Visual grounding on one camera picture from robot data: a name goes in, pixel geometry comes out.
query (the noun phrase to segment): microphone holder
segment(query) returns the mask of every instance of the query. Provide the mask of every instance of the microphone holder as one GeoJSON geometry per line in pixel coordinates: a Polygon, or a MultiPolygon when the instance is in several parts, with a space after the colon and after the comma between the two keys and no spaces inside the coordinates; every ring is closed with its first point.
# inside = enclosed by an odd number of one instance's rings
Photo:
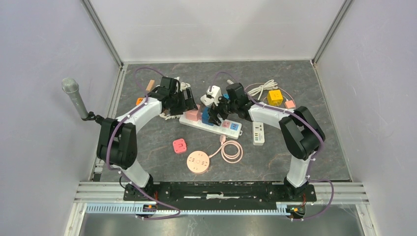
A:
{"type": "Polygon", "coordinates": [[[100,124],[103,122],[104,117],[101,115],[95,115],[94,112],[89,112],[89,115],[86,118],[81,118],[84,121],[94,120],[97,124],[100,124]]]}

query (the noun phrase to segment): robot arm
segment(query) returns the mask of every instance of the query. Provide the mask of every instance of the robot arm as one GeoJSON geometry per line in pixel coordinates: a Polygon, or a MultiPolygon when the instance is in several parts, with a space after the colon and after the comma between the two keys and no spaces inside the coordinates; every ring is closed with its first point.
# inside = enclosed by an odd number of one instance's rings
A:
{"type": "Polygon", "coordinates": [[[136,160],[137,132],[152,118],[164,110],[170,110],[172,115],[180,115],[185,111],[197,109],[191,88],[180,91],[179,81],[173,78],[162,77],[160,86],[148,93],[148,100],[116,118],[106,118],[101,121],[101,130],[97,145],[97,157],[106,161],[107,147],[117,124],[124,118],[128,119],[120,126],[110,152],[110,164],[121,171],[139,187],[146,188],[152,184],[152,176],[146,172],[136,160]],[[132,111],[138,106],[145,105],[133,115],[132,111]]]}
{"type": "MultiPolygon", "coordinates": [[[[320,146],[320,141],[313,132],[305,127],[301,121],[289,113],[272,110],[265,103],[255,104],[246,93],[242,84],[232,84],[227,86],[226,91],[229,99],[218,98],[218,103],[213,103],[208,113],[209,122],[220,125],[218,116],[226,119],[229,114],[238,114],[242,119],[257,121],[281,129],[285,144],[291,153],[290,170],[284,179],[284,184],[288,187],[288,195],[297,196],[307,186],[307,170],[310,164],[310,157],[320,146]]],[[[301,117],[317,131],[323,141],[326,139],[324,132],[317,124],[306,107],[293,109],[282,109],[290,111],[301,117]]]]}

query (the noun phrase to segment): white wall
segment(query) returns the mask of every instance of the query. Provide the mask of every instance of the white wall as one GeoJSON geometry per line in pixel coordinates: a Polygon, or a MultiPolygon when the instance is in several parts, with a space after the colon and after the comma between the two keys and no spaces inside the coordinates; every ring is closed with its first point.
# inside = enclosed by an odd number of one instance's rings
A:
{"type": "Polygon", "coordinates": [[[92,0],[124,61],[311,59],[343,0],[92,0]]]}
{"type": "Polygon", "coordinates": [[[59,236],[100,128],[61,81],[105,115],[118,67],[79,0],[0,1],[0,32],[0,235],[59,236]]]}
{"type": "Polygon", "coordinates": [[[318,63],[383,236],[415,235],[417,2],[354,1],[318,63]]]}

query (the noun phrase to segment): silver microphone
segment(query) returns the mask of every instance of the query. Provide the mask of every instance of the silver microphone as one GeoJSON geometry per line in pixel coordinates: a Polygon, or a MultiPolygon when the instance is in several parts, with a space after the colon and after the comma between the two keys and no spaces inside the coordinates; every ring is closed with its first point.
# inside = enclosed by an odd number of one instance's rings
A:
{"type": "Polygon", "coordinates": [[[71,98],[72,103],[77,109],[78,114],[80,114],[81,119],[86,119],[89,116],[87,109],[84,105],[83,99],[81,98],[79,92],[78,83],[75,82],[74,79],[65,78],[62,80],[62,90],[68,94],[69,98],[71,98]]]}

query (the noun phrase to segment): small white power strip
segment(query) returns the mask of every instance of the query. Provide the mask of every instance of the small white power strip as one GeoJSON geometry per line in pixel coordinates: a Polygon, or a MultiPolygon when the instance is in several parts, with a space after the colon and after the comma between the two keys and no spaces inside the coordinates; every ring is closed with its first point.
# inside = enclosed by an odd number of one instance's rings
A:
{"type": "Polygon", "coordinates": [[[198,121],[193,121],[193,120],[189,120],[185,118],[185,115],[181,115],[181,117],[179,118],[179,122],[181,124],[185,124],[197,129],[202,129],[211,133],[215,133],[215,134],[224,134],[229,138],[232,139],[238,139],[240,135],[242,135],[242,124],[239,122],[235,122],[235,121],[231,121],[228,119],[222,120],[222,118],[220,118],[220,120],[222,121],[220,126],[217,126],[215,124],[212,125],[208,125],[208,124],[204,124],[200,120],[198,121]]]}
{"type": "Polygon", "coordinates": [[[262,146],[265,143],[264,123],[252,122],[253,145],[262,146]]]}

